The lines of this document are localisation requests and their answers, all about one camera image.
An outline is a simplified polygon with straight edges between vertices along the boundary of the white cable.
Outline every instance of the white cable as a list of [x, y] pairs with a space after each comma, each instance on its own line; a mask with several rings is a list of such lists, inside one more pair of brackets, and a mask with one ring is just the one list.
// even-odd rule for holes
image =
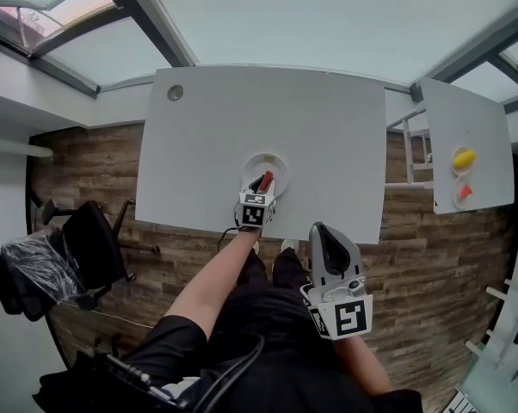
[[[64, 301], [61, 301], [60, 302], [62, 305], [67, 305], [67, 306], [71, 306], [71, 307], [76, 307], [77, 309], [79, 309], [79, 306], [77, 305], [71, 305], [70, 303], [66, 303]], [[111, 317], [111, 318], [117, 318], [119, 320], [123, 320], [123, 321], [127, 321], [128, 323], [131, 323], [131, 324], [134, 324], [136, 326], [141, 326], [141, 327], [146, 327], [148, 329], [154, 329], [153, 326], [149, 326], [147, 324], [141, 324], [141, 323], [136, 323], [134, 321], [131, 321], [131, 320], [128, 320], [126, 318], [123, 318], [123, 317], [118, 317], [117, 315], [110, 315], [109, 313], [105, 313], [105, 312], [99, 312], [99, 311], [91, 311], [91, 312], [94, 312], [94, 313], [99, 313], [101, 315], [105, 315], [106, 317]]]

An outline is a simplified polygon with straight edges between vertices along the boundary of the wooden floor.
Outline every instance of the wooden floor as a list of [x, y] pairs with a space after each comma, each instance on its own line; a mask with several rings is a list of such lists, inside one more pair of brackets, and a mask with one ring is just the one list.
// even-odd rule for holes
[[[43, 135], [37, 145], [54, 150], [52, 161], [34, 159], [32, 188], [42, 199], [77, 207], [95, 200], [113, 223], [126, 198], [135, 197], [143, 126], [92, 131], [72, 129]], [[415, 156], [422, 157], [414, 143]], [[405, 182], [403, 137], [387, 135], [387, 181]], [[426, 191], [385, 195], [381, 240], [361, 246], [367, 288], [373, 293], [376, 350], [396, 387], [422, 393], [426, 412], [441, 411], [453, 386], [464, 375], [470, 354], [464, 342], [478, 341], [496, 309], [487, 286], [502, 288], [508, 267], [508, 208], [445, 216], [433, 214]], [[55, 218], [61, 225], [64, 218]], [[60, 305], [52, 323], [70, 362], [89, 349], [97, 336], [121, 333], [120, 350], [131, 350], [167, 311], [184, 285], [216, 252], [218, 233], [188, 231], [134, 221], [127, 214], [123, 241], [157, 244], [161, 255], [123, 250], [129, 269], [138, 275], [119, 282], [102, 298], [99, 311]], [[303, 257], [305, 244], [299, 254]], [[261, 242], [268, 264], [280, 241]], [[130, 324], [119, 319], [134, 321]]]

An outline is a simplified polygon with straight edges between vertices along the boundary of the forearm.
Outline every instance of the forearm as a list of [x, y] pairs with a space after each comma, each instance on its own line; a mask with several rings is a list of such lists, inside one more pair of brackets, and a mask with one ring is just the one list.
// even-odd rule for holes
[[179, 315], [211, 335], [259, 232], [240, 232], [186, 285], [165, 315]]
[[351, 336], [333, 344], [348, 373], [368, 395], [381, 395], [393, 390], [387, 372], [362, 338]]

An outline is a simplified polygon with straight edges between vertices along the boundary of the clear plastic wrap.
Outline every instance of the clear plastic wrap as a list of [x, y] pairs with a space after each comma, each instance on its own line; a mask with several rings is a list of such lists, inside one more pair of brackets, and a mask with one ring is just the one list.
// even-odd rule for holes
[[12, 240], [1, 247], [1, 255], [13, 275], [29, 280], [56, 303], [86, 293], [76, 259], [59, 228]]

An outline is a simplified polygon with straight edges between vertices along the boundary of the yellow object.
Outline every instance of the yellow object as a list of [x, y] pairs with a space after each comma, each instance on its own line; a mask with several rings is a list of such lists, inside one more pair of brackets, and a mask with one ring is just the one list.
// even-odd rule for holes
[[452, 166], [457, 170], [464, 169], [471, 165], [476, 157], [477, 153], [475, 153], [474, 150], [463, 151], [457, 157], [454, 158]]

